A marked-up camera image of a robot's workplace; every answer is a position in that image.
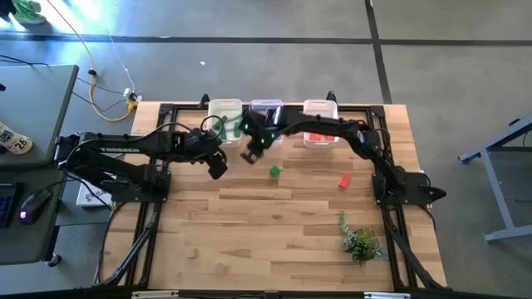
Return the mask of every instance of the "green leaves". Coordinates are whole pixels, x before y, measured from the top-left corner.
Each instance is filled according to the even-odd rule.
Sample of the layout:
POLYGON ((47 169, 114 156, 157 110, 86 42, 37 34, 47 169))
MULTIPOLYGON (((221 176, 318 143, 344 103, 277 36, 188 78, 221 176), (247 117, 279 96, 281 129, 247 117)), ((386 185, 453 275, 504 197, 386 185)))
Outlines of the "green leaves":
POLYGON ((346 250, 344 252, 351 253, 351 259, 360 266, 366 261, 372 260, 375 256, 382 255, 382 249, 379 246, 379 241, 375 233, 369 229, 359 229, 353 232, 346 225, 346 214, 340 211, 338 224, 340 229, 346 234, 346 238, 342 238, 340 243, 346 250))

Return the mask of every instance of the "yellow cable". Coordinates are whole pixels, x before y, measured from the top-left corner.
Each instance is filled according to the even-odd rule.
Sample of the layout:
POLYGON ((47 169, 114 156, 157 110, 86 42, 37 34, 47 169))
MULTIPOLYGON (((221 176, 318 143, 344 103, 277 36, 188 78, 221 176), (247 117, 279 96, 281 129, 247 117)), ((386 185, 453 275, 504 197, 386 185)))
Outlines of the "yellow cable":
MULTIPOLYGON (((66 24, 69 26, 69 28, 72 29, 74 31, 74 33, 76 33, 77 38, 80 39, 81 44, 83 44, 83 46, 85 47, 86 53, 89 55, 89 60, 91 61, 91 71, 94 71, 94 61, 92 60, 92 54, 89 51, 89 48, 86 46, 86 44, 83 41, 83 39, 81 38, 81 36, 77 33, 76 29, 74 29, 74 27, 65 19, 65 17, 63 17, 63 15, 61 15, 59 10, 57 10, 57 8, 50 2, 50 0, 47 0, 47 1, 53 7, 53 9, 57 12, 57 14, 63 19, 63 21, 66 22, 66 24)), ((96 105, 94 104, 94 99, 92 98, 92 92, 94 91, 94 86, 96 85, 95 76, 96 75, 92 75, 91 74, 91 84, 89 85, 89 99, 91 100, 92 109, 94 109, 94 111, 104 120, 107 120, 107 121, 124 120, 136 108, 138 103, 133 104, 133 103, 131 103, 131 100, 128 99, 127 100, 127 112, 126 112, 126 114, 124 116, 119 117, 117 119, 110 119, 110 118, 106 117, 96 107, 96 105)))
POLYGON ((120 121, 120 120, 124 120, 131 112, 132 112, 132 109, 130 108, 130 104, 129 104, 129 101, 128 100, 128 109, 127 109, 127 112, 122 116, 122 117, 119 117, 117 119, 111 119, 105 115, 103 115, 99 110, 98 108, 96 107, 96 105, 94 105, 94 100, 92 99, 92 92, 94 91, 94 86, 96 85, 95 81, 94 81, 94 76, 91 76, 91 84, 89 85, 89 100, 91 101, 91 104, 92 104, 92 109, 94 109, 94 111, 104 120, 107 120, 107 121, 120 121))

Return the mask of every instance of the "gray floor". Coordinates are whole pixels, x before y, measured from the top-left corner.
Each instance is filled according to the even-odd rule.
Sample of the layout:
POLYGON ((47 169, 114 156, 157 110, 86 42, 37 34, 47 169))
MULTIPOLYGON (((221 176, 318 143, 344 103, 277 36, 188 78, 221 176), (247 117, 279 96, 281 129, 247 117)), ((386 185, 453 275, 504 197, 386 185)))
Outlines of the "gray floor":
MULTIPOLYGON (((532 2, 373 2, 381 38, 531 38, 532 18, 527 12, 532 2)), ((83 1, 66 3, 74 25, 85 34, 105 34, 104 23, 113 34, 126 36, 369 37, 361 0, 160 0, 157 5, 147 0, 99 0, 93 8, 83 1)), ((69 32, 44 3, 43 10, 54 27, 31 27, 33 32, 69 32)), ((12 33, 16 28, 3 24, 3 30, 12 33)), ((128 87, 111 44, 88 46, 101 85, 118 91, 128 87)), ((205 92, 243 100, 305 100, 333 89, 341 102, 382 103, 372 46, 123 43, 116 44, 116 50, 145 100, 198 100, 205 92)), ((532 237, 485 244, 483 233, 503 228, 495 197, 481 163, 465 166, 456 160, 510 121, 532 112, 531 48, 386 46, 382 51, 392 100, 409 110, 422 168, 434 185, 448 192, 433 213, 449 286, 532 297, 532 237)), ((29 61, 76 63, 80 77, 88 78, 88 59, 76 42, 1 42, 0 53, 29 61)), ((78 81, 76 92, 86 96, 86 90, 78 81)), ((120 99, 96 92, 96 103, 102 107, 120 99)), ((108 115, 120 116, 124 109, 119 105, 108 115)), ((132 119, 108 123, 72 97, 62 133, 124 133, 132 119)), ((526 220, 532 211, 521 207, 513 212, 526 220)), ((54 269, 40 263, 0 267, 0 293, 88 286, 102 234, 102 226, 63 229, 57 251, 64 262, 54 269)))

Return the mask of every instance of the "white plastic container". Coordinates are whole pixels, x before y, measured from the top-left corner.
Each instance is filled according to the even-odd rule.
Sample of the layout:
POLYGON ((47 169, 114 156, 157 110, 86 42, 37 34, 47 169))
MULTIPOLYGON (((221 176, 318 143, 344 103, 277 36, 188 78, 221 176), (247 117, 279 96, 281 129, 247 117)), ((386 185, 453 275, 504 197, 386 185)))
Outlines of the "white plastic container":
MULTIPOLYGON (((303 113, 337 119, 338 106, 332 100, 306 100, 303 102, 303 113)), ((303 144, 309 149, 331 149, 339 140, 337 136, 303 133, 303 144)))
MULTIPOLYGON (((239 121, 236 119, 242 115, 242 101, 239 99, 213 99, 209 102, 208 115, 217 115, 218 117, 227 117, 225 122, 225 139, 223 147, 237 147, 240 145, 242 133, 237 137, 234 134, 234 127, 238 125, 239 121)), ((214 125, 219 122, 216 118, 209 118, 207 120, 207 127, 212 129, 214 125)))

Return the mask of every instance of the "keyboard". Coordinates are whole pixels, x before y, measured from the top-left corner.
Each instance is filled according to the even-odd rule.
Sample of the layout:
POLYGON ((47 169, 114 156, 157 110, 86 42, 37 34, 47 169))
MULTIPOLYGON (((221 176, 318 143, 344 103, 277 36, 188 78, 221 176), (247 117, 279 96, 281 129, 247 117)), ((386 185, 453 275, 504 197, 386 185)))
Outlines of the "keyboard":
POLYGON ((22 195, 22 187, 22 183, 0 182, 0 228, 9 227, 22 195))

